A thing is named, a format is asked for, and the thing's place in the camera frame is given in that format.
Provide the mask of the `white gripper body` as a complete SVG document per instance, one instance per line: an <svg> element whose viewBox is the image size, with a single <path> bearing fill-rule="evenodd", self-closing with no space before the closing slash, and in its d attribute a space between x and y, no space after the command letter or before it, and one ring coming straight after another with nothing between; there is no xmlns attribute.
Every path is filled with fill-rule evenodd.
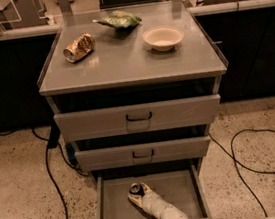
<svg viewBox="0 0 275 219"><path fill-rule="evenodd" d="M157 219L164 219L165 214L173 209L173 205L162 199L156 192L151 191L143 196L142 209Z"/></svg>

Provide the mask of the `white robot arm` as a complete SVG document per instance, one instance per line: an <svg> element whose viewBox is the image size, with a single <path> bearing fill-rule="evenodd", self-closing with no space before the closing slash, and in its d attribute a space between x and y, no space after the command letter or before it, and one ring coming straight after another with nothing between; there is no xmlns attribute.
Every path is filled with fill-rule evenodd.
<svg viewBox="0 0 275 219"><path fill-rule="evenodd" d="M187 214L167 202L144 182L131 185L128 199L156 219L189 219Z"/></svg>

